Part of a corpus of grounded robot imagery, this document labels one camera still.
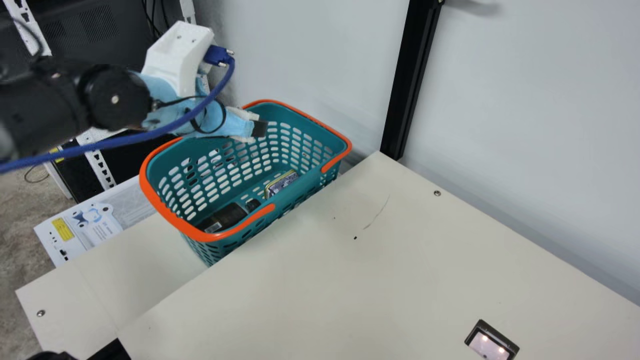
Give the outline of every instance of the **white paper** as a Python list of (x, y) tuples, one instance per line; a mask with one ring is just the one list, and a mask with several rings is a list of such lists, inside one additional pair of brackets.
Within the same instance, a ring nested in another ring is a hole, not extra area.
[(33, 230), (51, 261), (60, 266), (155, 212), (136, 176), (62, 211)]

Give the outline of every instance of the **white wall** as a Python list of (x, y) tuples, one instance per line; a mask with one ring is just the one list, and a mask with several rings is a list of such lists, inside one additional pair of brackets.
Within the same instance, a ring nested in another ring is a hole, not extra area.
[[(408, 0), (195, 0), (270, 97), (380, 146)], [(640, 304), (640, 2), (447, 0), (404, 162)]]
[(195, 0), (199, 24), (236, 52), (232, 101), (289, 103), (380, 148), (408, 0)]
[(640, 2), (447, 1), (405, 163), (640, 304)]

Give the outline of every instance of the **basket handle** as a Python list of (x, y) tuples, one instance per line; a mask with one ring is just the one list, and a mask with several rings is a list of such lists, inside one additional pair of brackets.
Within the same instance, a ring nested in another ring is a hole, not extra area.
[(298, 110), (298, 109), (294, 108), (293, 106), (287, 105), (282, 101), (271, 100), (271, 99), (261, 99), (261, 100), (256, 100), (256, 101), (250, 102), (247, 105), (244, 105), (242, 107), (242, 109), (247, 109), (247, 108), (250, 108), (251, 106), (262, 104), (263, 102), (273, 102), (274, 104), (278, 104), (278, 105), (284, 106), (285, 108), (287, 108), (289, 110), (292, 110), (293, 112), (296, 112), (296, 113), (308, 118), (309, 120), (315, 122), (316, 124), (322, 126), (323, 128), (329, 130), (331, 133), (333, 133), (335, 136), (338, 136), (342, 141), (344, 141), (347, 144), (347, 148), (343, 152), (341, 152), (340, 154), (334, 156), (331, 160), (329, 160), (328, 163), (324, 164), (324, 166), (322, 166), (322, 168), (320, 168), (320, 171), (323, 174), (325, 174), (327, 171), (329, 171), (329, 169), (331, 169), (335, 164), (337, 164), (340, 160), (342, 160), (345, 156), (347, 156), (351, 152), (351, 148), (352, 148), (351, 141), (349, 141), (349, 139), (347, 139), (344, 135), (340, 134), (339, 132), (334, 130), (329, 125), (325, 124), (324, 122), (321, 122), (320, 120), (314, 118), (313, 116), (309, 115), (308, 113), (305, 113), (304, 111)]

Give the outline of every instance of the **yellow label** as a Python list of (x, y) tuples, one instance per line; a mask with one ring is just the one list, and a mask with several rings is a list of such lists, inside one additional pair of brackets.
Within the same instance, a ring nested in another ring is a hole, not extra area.
[[(54, 154), (54, 153), (59, 152), (59, 151), (60, 150), (56, 147), (56, 148), (53, 148), (53, 149), (49, 150), (49, 154)], [(54, 162), (57, 164), (57, 163), (61, 162), (62, 160), (64, 160), (64, 158), (58, 158), (58, 159), (55, 159)]]
[(58, 234), (60, 234), (60, 238), (62, 238), (62, 241), (69, 241), (74, 238), (74, 234), (71, 232), (71, 229), (69, 229), (69, 226), (67, 226), (67, 223), (65, 223), (62, 218), (57, 218), (51, 223), (58, 231)]

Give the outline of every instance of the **blue connector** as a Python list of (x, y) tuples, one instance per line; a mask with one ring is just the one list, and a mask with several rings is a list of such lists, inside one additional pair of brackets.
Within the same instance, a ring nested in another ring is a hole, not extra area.
[(209, 46), (209, 49), (204, 54), (203, 61), (211, 65), (227, 67), (233, 54), (233, 51), (227, 50), (222, 46), (212, 45)]

